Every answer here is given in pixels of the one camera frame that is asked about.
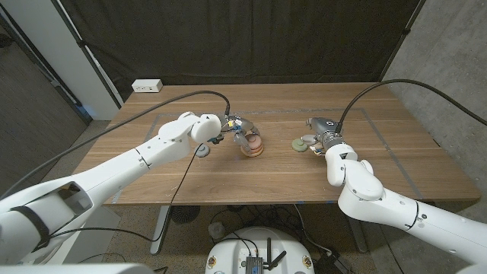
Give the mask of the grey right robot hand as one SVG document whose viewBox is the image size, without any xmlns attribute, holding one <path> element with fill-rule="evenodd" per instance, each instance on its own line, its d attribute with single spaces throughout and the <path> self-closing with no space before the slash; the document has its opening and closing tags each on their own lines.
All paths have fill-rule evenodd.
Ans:
<svg viewBox="0 0 487 274">
<path fill-rule="evenodd" d="M 316 151 L 326 152 L 334 145 L 342 144 L 343 138 L 337 132 L 338 123 L 323 117 L 312 117 L 306 121 L 306 125 L 314 131 L 313 135 L 304 135 L 301 141 Z"/>
</svg>

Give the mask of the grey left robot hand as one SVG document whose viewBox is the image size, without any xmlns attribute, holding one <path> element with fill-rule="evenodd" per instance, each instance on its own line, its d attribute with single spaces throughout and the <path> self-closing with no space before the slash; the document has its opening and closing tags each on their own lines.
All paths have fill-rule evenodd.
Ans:
<svg viewBox="0 0 487 274">
<path fill-rule="evenodd" d="M 241 116 L 234 115 L 218 115 L 221 122 L 220 133 L 209 139 L 213 144 L 218 144 L 224 139 L 226 133 L 234 133 L 234 141 L 244 149 L 245 152 L 251 152 L 250 143 L 246 138 L 248 132 L 252 132 L 253 135 L 260 135 L 259 130 L 252 122 Z"/>
</svg>

